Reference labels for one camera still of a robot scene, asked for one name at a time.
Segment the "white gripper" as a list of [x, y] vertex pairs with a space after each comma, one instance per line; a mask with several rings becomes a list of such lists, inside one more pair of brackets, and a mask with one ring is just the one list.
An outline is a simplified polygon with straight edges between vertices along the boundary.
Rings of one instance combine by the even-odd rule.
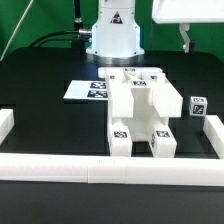
[[181, 23], [224, 23], [224, 0], [153, 0], [152, 18], [158, 24], [180, 24], [184, 52], [192, 54], [190, 25]]

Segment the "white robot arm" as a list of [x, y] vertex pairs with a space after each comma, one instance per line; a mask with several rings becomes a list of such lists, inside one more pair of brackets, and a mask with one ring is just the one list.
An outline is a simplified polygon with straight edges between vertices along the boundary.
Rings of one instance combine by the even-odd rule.
[[[106, 63], [129, 61], [145, 53], [140, 47], [140, 27], [135, 22], [136, 0], [99, 0], [98, 20], [91, 29], [90, 57]], [[185, 53], [193, 50], [187, 31], [193, 23], [224, 23], [224, 0], [153, 0], [152, 19], [157, 24], [178, 24]]]

